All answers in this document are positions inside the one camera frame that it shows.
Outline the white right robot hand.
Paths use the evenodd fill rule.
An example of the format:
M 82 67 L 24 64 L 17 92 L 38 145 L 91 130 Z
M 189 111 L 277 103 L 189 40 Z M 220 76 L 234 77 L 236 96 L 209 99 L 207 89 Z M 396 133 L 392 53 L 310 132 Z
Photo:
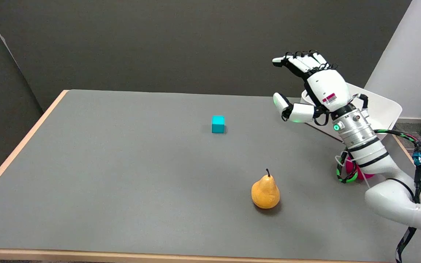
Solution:
M 284 56 L 272 59 L 276 67 L 286 67 L 304 81 L 304 89 L 314 103 L 290 103 L 281 93 L 274 93 L 274 105 L 283 121 L 296 123 L 314 122 L 325 126 L 329 118 L 335 120 L 356 107 L 355 98 L 364 103 L 360 111 L 369 117 L 369 98 L 364 94 L 350 95 L 346 81 L 337 71 L 337 65 L 327 62 L 317 50 L 308 52 L 286 52 Z

